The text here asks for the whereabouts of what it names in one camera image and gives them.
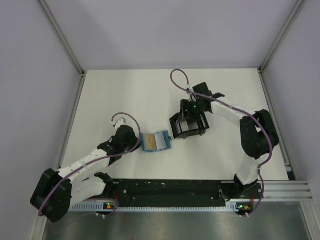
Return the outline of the right aluminium frame post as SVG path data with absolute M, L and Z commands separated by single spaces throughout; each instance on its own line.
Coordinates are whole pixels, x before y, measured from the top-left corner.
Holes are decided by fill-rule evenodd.
M 282 44 L 283 40 L 285 39 L 286 35 L 288 34 L 290 28 L 292 27 L 293 23 L 295 22 L 296 18 L 299 16 L 301 10 L 303 9 L 304 5 L 306 4 L 306 0 L 296 0 L 293 6 L 293 9 L 290 11 L 289 16 L 287 17 L 285 23 L 283 24 L 279 34 L 277 35 L 275 41 L 273 42 L 272 46 L 267 52 L 262 64 L 258 68 L 259 73 L 263 73 L 268 65 L 270 64 L 272 58 L 276 54 L 278 48 Z

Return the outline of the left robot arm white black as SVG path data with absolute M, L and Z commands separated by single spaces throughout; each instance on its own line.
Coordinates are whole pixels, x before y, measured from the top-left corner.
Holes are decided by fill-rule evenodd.
M 123 155 L 141 147 L 140 133 L 128 125 L 116 128 L 115 135 L 99 144 L 89 155 L 58 170 L 46 170 L 30 199 L 38 216 L 52 223 L 61 220 L 71 207 L 93 197 L 116 197 L 112 178 L 103 169 Z

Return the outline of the aluminium front rail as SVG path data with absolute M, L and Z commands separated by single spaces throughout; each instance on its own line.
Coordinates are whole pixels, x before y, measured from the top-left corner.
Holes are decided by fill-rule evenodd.
M 313 200 L 307 181 L 265 181 L 265 202 L 309 202 Z

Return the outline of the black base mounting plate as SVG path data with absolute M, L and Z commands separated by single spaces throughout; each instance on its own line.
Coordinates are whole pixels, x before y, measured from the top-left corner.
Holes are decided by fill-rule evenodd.
M 233 180 L 114 179 L 90 200 L 117 200 L 121 208 L 224 207 L 232 199 L 257 200 L 261 193 L 258 182 L 245 187 Z

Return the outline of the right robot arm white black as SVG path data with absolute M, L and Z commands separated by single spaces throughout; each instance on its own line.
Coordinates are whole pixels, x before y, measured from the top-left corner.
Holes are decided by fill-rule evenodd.
M 272 156 L 274 147 L 279 144 L 279 137 L 269 111 L 245 110 L 238 104 L 229 101 L 221 93 L 213 94 L 205 82 L 193 89 L 178 88 L 195 101 L 188 101 L 185 120 L 198 117 L 209 112 L 218 115 L 240 130 L 240 141 L 244 151 L 241 166 L 233 179 L 233 195 L 245 198 L 257 184 L 261 177 L 261 168 L 267 164 Z

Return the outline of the gold credit card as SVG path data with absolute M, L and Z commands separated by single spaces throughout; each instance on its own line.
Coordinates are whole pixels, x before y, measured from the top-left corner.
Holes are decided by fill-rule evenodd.
M 146 150 L 148 151 L 157 150 L 156 137 L 154 134 L 145 134 L 144 144 L 145 144 Z

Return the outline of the left aluminium frame post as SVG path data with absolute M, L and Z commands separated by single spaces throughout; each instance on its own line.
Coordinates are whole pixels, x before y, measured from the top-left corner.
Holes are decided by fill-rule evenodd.
M 56 35 L 58 41 L 60 42 L 64 52 L 69 58 L 70 62 L 78 72 L 80 76 L 85 74 L 85 70 L 82 68 L 80 62 L 78 61 L 72 47 L 70 46 L 65 34 L 63 33 L 59 23 L 57 22 L 54 14 L 52 13 L 48 3 L 46 0 L 36 0 L 38 5 L 40 6 L 44 16 L 46 17 L 48 23 L 50 24 L 54 34 Z

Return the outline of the blue leather card holder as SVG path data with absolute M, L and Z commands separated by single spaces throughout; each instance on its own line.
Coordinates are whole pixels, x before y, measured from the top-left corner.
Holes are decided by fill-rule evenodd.
M 147 135 L 147 134 L 155 135 L 157 150 L 146 150 L 144 135 Z M 141 148 L 143 152 L 154 153 L 154 152 L 170 150 L 172 148 L 172 143 L 171 143 L 172 138 L 169 135 L 169 132 L 167 130 L 160 131 L 157 133 L 142 133 L 140 140 L 141 140 Z

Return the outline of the aluminium frame post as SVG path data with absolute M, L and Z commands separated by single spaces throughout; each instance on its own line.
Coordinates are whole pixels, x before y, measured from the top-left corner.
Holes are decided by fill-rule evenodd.
M 267 52 L 262 64 L 258 68 L 259 73 L 263 73 L 268 65 L 270 64 L 272 58 L 276 54 L 278 48 L 282 44 L 283 40 L 285 39 L 286 35 L 288 34 L 290 28 L 292 27 L 293 23 L 295 22 L 296 18 L 299 16 L 301 10 L 303 9 L 304 5 L 306 4 L 306 0 L 296 0 L 293 6 L 293 9 L 290 11 L 289 16 L 287 17 L 285 23 L 283 24 L 279 34 L 277 35 L 275 41 L 273 42 L 272 46 Z
M 59 23 L 57 22 L 54 14 L 52 13 L 48 3 L 46 0 L 36 0 L 38 5 L 40 6 L 44 16 L 46 17 L 48 23 L 50 24 L 54 34 L 56 35 L 58 41 L 60 42 L 64 52 L 69 58 L 70 62 L 78 72 L 80 76 L 85 74 L 85 70 L 82 68 L 80 62 L 78 61 L 72 47 L 70 46 L 65 34 L 63 33 Z

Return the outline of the black card tray box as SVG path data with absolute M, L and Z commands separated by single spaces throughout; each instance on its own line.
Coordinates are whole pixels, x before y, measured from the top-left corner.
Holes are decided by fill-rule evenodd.
M 179 113 L 176 113 L 169 119 L 174 139 L 186 139 L 193 136 L 202 136 L 210 128 L 204 113 L 200 114 L 199 121 L 186 120 L 178 123 L 178 117 Z

